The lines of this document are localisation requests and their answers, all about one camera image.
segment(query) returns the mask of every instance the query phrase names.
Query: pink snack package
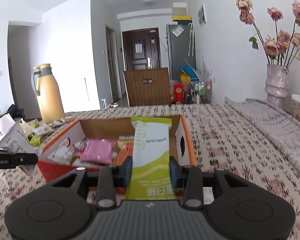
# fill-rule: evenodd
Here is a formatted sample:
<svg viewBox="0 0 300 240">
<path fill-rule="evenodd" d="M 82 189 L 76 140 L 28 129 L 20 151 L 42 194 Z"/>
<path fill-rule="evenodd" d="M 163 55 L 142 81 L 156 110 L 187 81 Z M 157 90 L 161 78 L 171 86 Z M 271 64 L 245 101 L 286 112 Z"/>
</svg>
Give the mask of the pink snack package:
<svg viewBox="0 0 300 240">
<path fill-rule="evenodd" d="M 80 157 L 80 161 L 93 162 L 103 165 L 112 163 L 112 147 L 115 140 L 87 139 L 87 147 Z"/>
</svg>

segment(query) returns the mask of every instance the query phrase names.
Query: ceiling light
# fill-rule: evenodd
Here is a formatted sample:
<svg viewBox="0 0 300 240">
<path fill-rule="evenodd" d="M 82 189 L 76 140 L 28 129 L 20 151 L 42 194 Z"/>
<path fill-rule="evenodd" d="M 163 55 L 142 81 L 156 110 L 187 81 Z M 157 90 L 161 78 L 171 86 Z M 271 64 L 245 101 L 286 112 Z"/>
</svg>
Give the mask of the ceiling light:
<svg viewBox="0 0 300 240">
<path fill-rule="evenodd" d="M 143 4 L 145 4 L 145 5 L 155 5 L 156 1 L 155 0 L 144 0 Z"/>
</svg>

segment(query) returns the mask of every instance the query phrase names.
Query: white wall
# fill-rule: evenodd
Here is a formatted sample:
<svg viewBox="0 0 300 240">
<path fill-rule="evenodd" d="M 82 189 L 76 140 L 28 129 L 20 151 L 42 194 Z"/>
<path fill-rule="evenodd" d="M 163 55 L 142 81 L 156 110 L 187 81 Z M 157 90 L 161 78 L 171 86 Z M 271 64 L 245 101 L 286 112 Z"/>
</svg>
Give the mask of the white wall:
<svg viewBox="0 0 300 240">
<path fill-rule="evenodd" d="M 282 11 L 284 19 L 278 22 L 278 28 L 292 33 L 294 0 L 251 1 L 251 12 L 264 40 L 268 34 L 275 37 L 275 24 L 267 14 L 268 7 Z M 197 15 L 203 2 L 207 24 L 201 28 Z M 224 96 L 235 101 L 243 101 L 247 97 L 266 99 L 266 56 L 260 42 L 259 51 L 252 49 L 248 40 L 256 31 L 253 26 L 239 20 L 240 12 L 235 3 L 236 0 L 187 1 L 188 14 L 194 21 L 197 70 L 202 69 L 203 56 L 207 67 L 213 70 L 212 76 L 216 77 L 216 84 L 212 86 L 213 103 L 223 103 Z M 300 28 L 296 27 L 296 31 L 300 33 Z M 290 93 L 300 93 L 298 61 L 290 67 L 289 81 Z"/>
<path fill-rule="evenodd" d="M 8 23 L 22 22 L 24 25 L 37 25 L 42 22 L 42 13 L 28 8 L 0 8 L 0 109 L 5 113 L 13 104 L 8 70 L 7 35 Z"/>
<path fill-rule="evenodd" d="M 92 51 L 90 0 L 69 0 L 44 13 L 42 25 L 23 28 L 9 37 L 9 51 L 13 68 L 19 70 L 15 82 L 22 94 L 20 98 L 17 96 L 19 107 L 25 108 L 27 118 L 38 116 L 30 73 L 33 67 L 43 63 L 51 64 L 65 112 L 100 109 Z"/>
<path fill-rule="evenodd" d="M 121 24 L 122 32 L 139 30 L 139 29 L 159 28 L 159 36 L 164 44 L 163 45 L 162 42 L 160 41 L 161 66 L 169 67 L 168 46 L 166 42 L 166 36 L 167 36 L 166 25 L 168 22 L 171 22 L 171 15 L 123 20 L 120 22 L 120 24 Z"/>
<path fill-rule="evenodd" d="M 113 8 L 110 5 L 106 4 L 103 0 L 91 0 L 93 58 L 100 104 L 102 104 L 101 99 L 104 98 L 107 99 L 108 103 L 112 102 L 109 68 L 106 53 L 106 26 L 108 26 L 112 30 L 115 30 L 116 32 L 118 64 L 121 80 L 120 85 L 122 93 L 124 93 L 125 85 L 123 79 L 123 53 L 119 51 L 119 49 L 121 48 L 122 40 L 120 23 L 117 19 L 117 14 L 114 12 Z"/>
</svg>

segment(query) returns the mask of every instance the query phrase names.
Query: thermos lid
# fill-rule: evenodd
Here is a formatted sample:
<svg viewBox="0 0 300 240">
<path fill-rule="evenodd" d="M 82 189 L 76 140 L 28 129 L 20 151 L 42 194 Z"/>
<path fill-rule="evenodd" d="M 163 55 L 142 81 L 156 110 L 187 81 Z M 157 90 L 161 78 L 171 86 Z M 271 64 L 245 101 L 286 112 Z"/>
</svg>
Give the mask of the thermos lid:
<svg viewBox="0 0 300 240">
<path fill-rule="evenodd" d="M 36 70 L 36 69 L 43 69 L 43 68 L 46 68 L 46 67 L 51 67 L 50 64 L 48 63 L 45 63 L 45 64 L 41 64 L 37 67 L 34 67 L 33 69 Z"/>
</svg>

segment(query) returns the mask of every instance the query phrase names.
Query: kettle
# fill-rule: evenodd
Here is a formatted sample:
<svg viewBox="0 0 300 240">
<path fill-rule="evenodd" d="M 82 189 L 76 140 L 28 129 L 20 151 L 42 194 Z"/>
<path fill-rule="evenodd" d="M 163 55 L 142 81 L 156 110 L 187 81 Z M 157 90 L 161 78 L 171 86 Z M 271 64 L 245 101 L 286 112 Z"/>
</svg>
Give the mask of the kettle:
<svg viewBox="0 0 300 240">
<path fill-rule="evenodd" d="M 31 74 L 31 85 L 37 96 L 39 109 L 44 123 L 59 120 L 65 116 L 59 86 L 52 74 L 50 64 L 34 67 Z"/>
</svg>

